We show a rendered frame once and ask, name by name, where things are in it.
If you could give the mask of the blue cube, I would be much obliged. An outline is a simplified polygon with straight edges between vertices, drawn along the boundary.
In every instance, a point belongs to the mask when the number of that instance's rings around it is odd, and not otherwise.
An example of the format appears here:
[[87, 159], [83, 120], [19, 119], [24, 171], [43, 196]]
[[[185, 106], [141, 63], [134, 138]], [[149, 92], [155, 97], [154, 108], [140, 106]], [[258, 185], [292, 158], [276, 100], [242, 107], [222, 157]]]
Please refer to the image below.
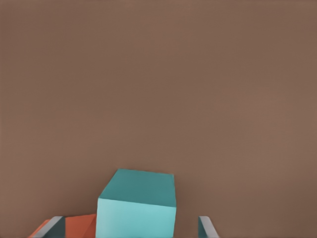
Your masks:
[[118, 169], [98, 197], [96, 238], [173, 238], [173, 174]]

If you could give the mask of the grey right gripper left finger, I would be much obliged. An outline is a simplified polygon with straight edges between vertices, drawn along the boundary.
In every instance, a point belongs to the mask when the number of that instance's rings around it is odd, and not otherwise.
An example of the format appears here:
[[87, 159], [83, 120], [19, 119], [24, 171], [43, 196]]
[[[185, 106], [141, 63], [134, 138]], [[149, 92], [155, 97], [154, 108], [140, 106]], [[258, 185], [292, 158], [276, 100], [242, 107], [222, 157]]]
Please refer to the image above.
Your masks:
[[65, 217], [52, 217], [35, 233], [35, 238], [65, 238]]

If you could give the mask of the orange cube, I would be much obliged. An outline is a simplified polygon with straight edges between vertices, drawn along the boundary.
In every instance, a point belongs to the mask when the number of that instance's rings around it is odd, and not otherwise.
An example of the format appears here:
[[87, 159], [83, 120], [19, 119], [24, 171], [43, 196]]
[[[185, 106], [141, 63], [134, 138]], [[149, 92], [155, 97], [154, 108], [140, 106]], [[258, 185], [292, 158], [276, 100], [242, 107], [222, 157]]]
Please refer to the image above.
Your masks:
[[[96, 214], [65, 217], [65, 238], [95, 238]], [[50, 219], [45, 220], [28, 238], [35, 238]]]

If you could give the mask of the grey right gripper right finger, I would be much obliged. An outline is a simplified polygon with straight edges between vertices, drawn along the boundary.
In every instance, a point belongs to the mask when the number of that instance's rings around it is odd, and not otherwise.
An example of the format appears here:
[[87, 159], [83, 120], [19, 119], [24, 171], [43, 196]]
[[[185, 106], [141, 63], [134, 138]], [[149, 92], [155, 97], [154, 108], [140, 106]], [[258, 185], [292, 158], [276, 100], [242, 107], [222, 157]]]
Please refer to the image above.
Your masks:
[[208, 216], [198, 217], [198, 238], [220, 238]]

